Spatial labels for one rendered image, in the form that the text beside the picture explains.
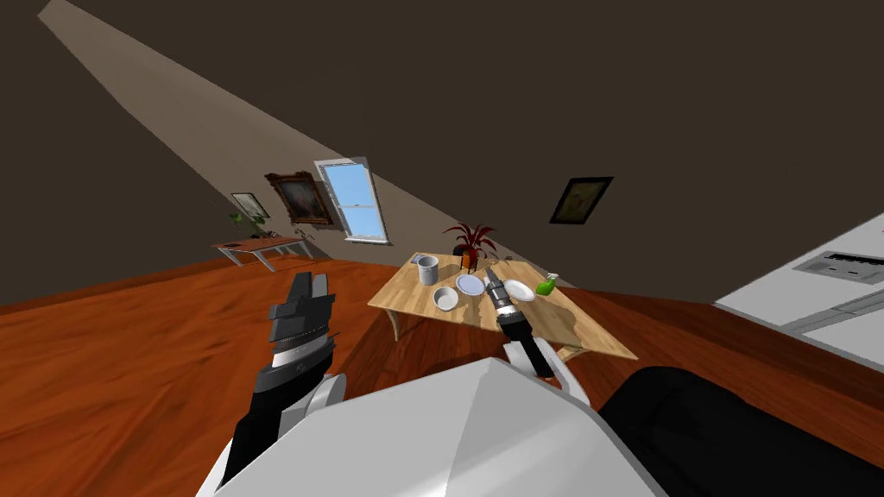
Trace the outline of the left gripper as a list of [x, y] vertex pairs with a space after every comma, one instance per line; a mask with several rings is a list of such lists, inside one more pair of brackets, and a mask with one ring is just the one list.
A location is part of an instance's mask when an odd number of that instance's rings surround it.
[[331, 319], [336, 294], [328, 294], [326, 274], [313, 277], [310, 272], [294, 276], [286, 304], [272, 305], [269, 342], [278, 354], [310, 342], [320, 330], [326, 330]]

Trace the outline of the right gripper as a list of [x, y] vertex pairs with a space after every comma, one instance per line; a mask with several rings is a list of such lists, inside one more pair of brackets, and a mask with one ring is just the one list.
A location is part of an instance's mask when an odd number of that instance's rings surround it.
[[510, 315], [515, 313], [515, 305], [510, 298], [503, 282], [496, 277], [492, 270], [488, 267], [485, 269], [483, 277], [485, 292], [489, 295], [491, 303], [496, 311], [496, 315]]

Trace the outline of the light wooden table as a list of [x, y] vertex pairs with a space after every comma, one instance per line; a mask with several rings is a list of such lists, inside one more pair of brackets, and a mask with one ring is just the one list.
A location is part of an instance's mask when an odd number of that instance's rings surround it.
[[[399, 271], [368, 301], [368, 305], [388, 314], [396, 337], [400, 335], [398, 317], [401, 314], [498, 330], [493, 305], [485, 294], [468, 296], [461, 293], [451, 311], [441, 311], [435, 306], [432, 299], [435, 289], [439, 286], [454, 287], [456, 278], [464, 274], [458, 257], [440, 254], [435, 257], [439, 260], [439, 281], [436, 285], [420, 283], [418, 265], [412, 263], [413, 257], [409, 256]], [[525, 314], [537, 337], [563, 346], [559, 357], [564, 361], [585, 351], [631, 360], [637, 358], [558, 288], [549, 296], [516, 301], [515, 306]]]

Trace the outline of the red potted plant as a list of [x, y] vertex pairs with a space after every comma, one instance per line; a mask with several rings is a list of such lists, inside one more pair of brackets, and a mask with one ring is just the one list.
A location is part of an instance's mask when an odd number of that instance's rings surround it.
[[477, 270], [479, 255], [488, 258], [489, 255], [497, 257], [496, 245], [488, 238], [488, 234], [494, 231], [493, 228], [478, 224], [471, 228], [467, 223], [458, 222], [455, 226], [445, 230], [445, 233], [457, 231], [458, 244], [453, 250], [454, 255], [461, 256], [461, 268], [468, 273]]

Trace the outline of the brown desk with green plant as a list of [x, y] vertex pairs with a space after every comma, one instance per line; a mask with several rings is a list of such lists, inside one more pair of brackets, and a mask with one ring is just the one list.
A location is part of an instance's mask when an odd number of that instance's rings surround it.
[[243, 267], [243, 262], [237, 257], [237, 254], [253, 255], [269, 272], [274, 272], [274, 266], [264, 257], [264, 252], [275, 251], [281, 255], [291, 254], [297, 255], [294, 247], [299, 247], [307, 258], [312, 259], [313, 254], [307, 247], [306, 241], [302, 238], [292, 238], [284, 236], [272, 236], [264, 231], [262, 226], [265, 224], [264, 217], [253, 217], [241, 212], [229, 215], [234, 224], [249, 224], [254, 236], [242, 241], [226, 242], [212, 245], [221, 254], [230, 259], [236, 266]]

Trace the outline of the gold framed painting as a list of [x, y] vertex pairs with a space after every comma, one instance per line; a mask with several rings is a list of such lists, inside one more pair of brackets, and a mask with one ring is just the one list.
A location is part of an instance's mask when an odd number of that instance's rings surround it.
[[291, 224], [333, 224], [332, 216], [320, 197], [317, 184], [309, 172], [268, 173], [264, 178], [279, 194]]

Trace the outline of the white framed window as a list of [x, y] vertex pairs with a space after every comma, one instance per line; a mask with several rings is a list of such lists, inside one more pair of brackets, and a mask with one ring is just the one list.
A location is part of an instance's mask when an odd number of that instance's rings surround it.
[[345, 241], [389, 244], [367, 158], [337, 158], [314, 163], [344, 233]]

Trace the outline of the small pale framed picture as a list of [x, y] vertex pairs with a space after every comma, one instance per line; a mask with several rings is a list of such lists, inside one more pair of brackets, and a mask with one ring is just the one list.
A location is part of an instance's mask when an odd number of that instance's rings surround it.
[[240, 206], [241, 210], [252, 218], [267, 219], [270, 215], [258, 201], [252, 192], [233, 192], [231, 198]]

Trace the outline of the dark framed picture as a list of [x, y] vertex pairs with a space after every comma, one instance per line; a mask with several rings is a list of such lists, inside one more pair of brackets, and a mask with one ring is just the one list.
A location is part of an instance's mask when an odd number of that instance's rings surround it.
[[550, 223], [573, 225], [586, 223], [613, 179], [613, 177], [569, 179], [550, 218]]

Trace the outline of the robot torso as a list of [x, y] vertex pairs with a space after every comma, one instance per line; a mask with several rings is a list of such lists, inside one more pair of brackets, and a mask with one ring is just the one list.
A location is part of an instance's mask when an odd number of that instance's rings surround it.
[[260, 455], [233, 437], [195, 497], [669, 497], [552, 368], [560, 387], [488, 358], [355, 399], [326, 375], [258, 404]]

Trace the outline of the white kitchen counter unit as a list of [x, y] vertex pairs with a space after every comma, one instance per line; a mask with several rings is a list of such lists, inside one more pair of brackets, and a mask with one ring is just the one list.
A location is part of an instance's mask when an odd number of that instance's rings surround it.
[[884, 213], [715, 306], [884, 374]]

